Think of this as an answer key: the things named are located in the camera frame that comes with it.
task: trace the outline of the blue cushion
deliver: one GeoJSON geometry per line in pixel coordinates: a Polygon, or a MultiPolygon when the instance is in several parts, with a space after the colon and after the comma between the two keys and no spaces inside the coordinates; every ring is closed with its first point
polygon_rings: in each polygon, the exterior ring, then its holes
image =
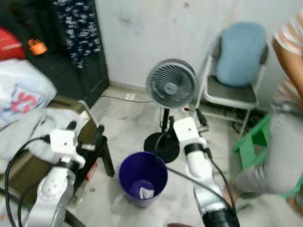
{"type": "Polygon", "coordinates": [[[220,38],[218,80],[231,87],[248,85],[258,76],[260,58],[266,45],[264,28],[251,22],[240,22],[223,31],[220,38]]]}

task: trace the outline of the purple bucket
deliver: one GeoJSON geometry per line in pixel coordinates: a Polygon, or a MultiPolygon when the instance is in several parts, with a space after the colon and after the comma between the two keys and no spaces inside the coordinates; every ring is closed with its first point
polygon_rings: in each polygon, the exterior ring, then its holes
{"type": "Polygon", "coordinates": [[[160,165],[164,162],[150,152],[137,152],[128,156],[120,165],[119,182],[128,200],[138,207],[148,207],[161,194],[168,180],[168,171],[160,165]],[[140,199],[143,187],[154,190],[154,196],[140,199]]]}

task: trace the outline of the green plastic stool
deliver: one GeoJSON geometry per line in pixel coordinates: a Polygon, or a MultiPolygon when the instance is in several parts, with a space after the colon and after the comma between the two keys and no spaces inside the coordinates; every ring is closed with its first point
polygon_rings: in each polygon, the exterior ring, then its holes
{"type": "MultiPolygon", "coordinates": [[[[265,163],[269,138],[269,121],[270,115],[268,114],[245,137],[242,137],[233,148],[233,153],[240,152],[242,169],[265,163]],[[264,149],[256,154],[254,145],[262,146],[264,149]]],[[[303,185],[303,177],[301,177],[295,188],[282,194],[282,196],[290,197],[294,195],[300,190],[301,185],[303,185]]]]}

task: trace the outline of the electrical outlet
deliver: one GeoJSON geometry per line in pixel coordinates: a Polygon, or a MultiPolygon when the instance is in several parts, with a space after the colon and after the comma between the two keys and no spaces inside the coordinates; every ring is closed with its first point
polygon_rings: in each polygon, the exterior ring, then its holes
{"type": "Polygon", "coordinates": [[[126,96],[125,96],[125,100],[133,101],[135,95],[136,94],[134,94],[134,93],[132,93],[132,94],[131,93],[127,93],[126,96]]]}

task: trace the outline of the desk fan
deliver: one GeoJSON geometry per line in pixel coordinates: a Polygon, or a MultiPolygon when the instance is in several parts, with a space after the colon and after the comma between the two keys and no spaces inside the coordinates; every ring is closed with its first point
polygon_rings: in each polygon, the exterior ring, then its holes
{"type": "Polygon", "coordinates": [[[159,143],[157,156],[165,163],[172,162],[179,155],[179,142],[175,135],[173,116],[169,110],[181,110],[188,106],[196,96],[197,79],[190,65],[178,59],[168,59],[157,64],[149,73],[146,81],[147,93],[152,101],[164,108],[161,132],[154,133],[144,141],[144,151],[154,153],[159,137],[165,133],[159,143]]]}

